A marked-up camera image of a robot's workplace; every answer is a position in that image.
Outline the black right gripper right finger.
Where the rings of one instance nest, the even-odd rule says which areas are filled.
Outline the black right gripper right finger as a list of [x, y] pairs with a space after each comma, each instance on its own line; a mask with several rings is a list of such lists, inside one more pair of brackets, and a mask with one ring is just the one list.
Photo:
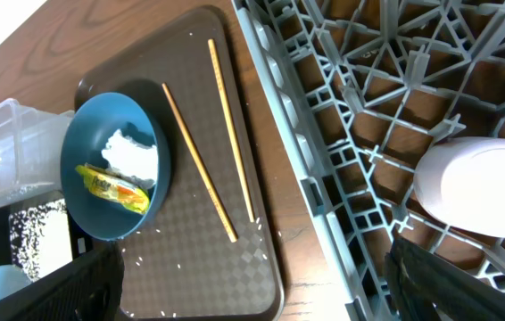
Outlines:
[[398, 237], [385, 255], [384, 277], [402, 320], [505, 320], [505, 294]]

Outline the white tissue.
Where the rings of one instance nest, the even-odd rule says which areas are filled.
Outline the white tissue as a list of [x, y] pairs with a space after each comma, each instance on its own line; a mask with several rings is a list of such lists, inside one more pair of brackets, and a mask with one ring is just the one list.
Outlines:
[[158, 149], [146, 146], [117, 129], [101, 150], [108, 170], [142, 189], [149, 190], [158, 177]]

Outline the yellow pandan cake wrapper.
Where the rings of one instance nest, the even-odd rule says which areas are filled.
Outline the yellow pandan cake wrapper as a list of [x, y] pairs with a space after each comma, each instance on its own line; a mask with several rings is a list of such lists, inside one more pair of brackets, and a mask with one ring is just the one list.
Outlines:
[[150, 207], [147, 193], [127, 180], [108, 174], [90, 164], [77, 165], [76, 172], [82, 177], [85, 188], [94, 196], [115, 202], [126, 210], [144, 215]]

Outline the dark blue bowl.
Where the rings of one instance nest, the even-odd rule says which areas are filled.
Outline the dark blue bowl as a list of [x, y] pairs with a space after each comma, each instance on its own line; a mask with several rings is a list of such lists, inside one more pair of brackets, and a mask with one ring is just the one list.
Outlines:
[[[157, 215], [171, 174], [170, 145], [161, 124], [132, 98], [103, 93], [79, 107], [63, 139], [60, 176], [67, 209], [84, 232], [102, 241], [136, 232]], [[110, 187], [120, 180], [147, 195], [141, 213], [87, 187]]]

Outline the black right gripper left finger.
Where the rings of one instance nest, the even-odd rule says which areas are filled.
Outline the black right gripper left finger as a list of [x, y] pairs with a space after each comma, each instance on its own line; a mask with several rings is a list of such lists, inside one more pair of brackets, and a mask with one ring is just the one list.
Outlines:
[[124, 261], [114, 244], [89, 251], [0, 300], [0, 320], [113, 320]]

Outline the wooden chopstick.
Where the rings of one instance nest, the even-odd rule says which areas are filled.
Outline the wooden chopstick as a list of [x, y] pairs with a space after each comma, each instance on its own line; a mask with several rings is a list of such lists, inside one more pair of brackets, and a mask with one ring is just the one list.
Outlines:
[[222, 70], [221, 70], [220, 63], [219, 63], [217, 47], [216, 47], [215, 41], [212, 38], [210, 38], [207, 41], [207, 45], [208, 45], [209, 52], [210, 52], [211, 64], [212, 64], [215, 79], [216, 79], [216, 84], [217, 84], [217, 88], [218, 88], [218, 92], [219, 92], [219, 98], [220, 98], [220, 102], [221, 102], [221, 106], [222, 106], [222, 110], [223, 110], [225, 123], [227, 126], [229, 141], [231, 143], [231, 149], [232, 149], [232, 153], [233, 153], [235, 164], [236, 164], [237, 174], [239, 176], [240, 186], [241, 186], [242, 192], [243, 192], [245, 206], [247, 209], [249, 220], [252, 223], [254, 223], [255, 216], [254, 216], [254, 212], [253, 212], [252, 199], [251, 199], [251, 195], [250, 195], [250, 191], [249, 191], [249, 187], [248, 187], [248, 183], [247, 183], [247, 179], [246, 179], [243, 159], [242, 159], [242, 155], [240, 152], [240, 146], [239, 146], [238, 139], [236, 136], [236, 129], [234, 126], [234, 121], [233, 121], [231, 109], [229, 106], [228, 94], [227, 94]]
[[161, 88], [162, 88], [164, 94], [166, 95], [167, 101], [168, 101], [170, 108], [173, 112], [173, 116], [175, 118], [175, 121], [178, 124], [181, 135], [183, 136], [183, 139], [184, 139], [186, 146], [191, 154], [191, 157], [195, 163], [195, 166], [197, 167], [198, 173], [199, 173], [199, 175], [200, 175], [200, 177], [206, 187], [206, 190], [211, 198], [213, 206], [219, 215], [219, 219], [225, 229], [225, 232], [228, 235], [229, 241], [232, 243], [235, 243], [238, 239], [236, 231], [233, 228], [232, 223], [230, 222], [230, 218], [229, 218], [229, 216], [228, 216], [228, 214], [227, 214], [227, 212], [226, 212], [226, 210], [220, 200], [220, 197], [219, 197], [219, 195], [216, 191], [216, 188], [211, 180], [211, 177], [207, 171], [207, 168], [204, 166], [201, 155], [195, 146], [195, 142], [194, 142], [193, 138], [191, 137], [191, 134], [186, 126], [186, 123], [185, 123], [177, 105], [176, 105], [176, 102], [175, 102], [166, 83], [162, 83]]

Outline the pale pink cup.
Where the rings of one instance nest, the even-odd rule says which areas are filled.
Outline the pale pink cup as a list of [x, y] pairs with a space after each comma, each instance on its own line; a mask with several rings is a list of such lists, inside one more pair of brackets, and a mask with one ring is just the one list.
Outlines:
[[505, 238], [505, 138], [460, 137], [432, 147], [418, 162], [413, 185], [433, 218]]

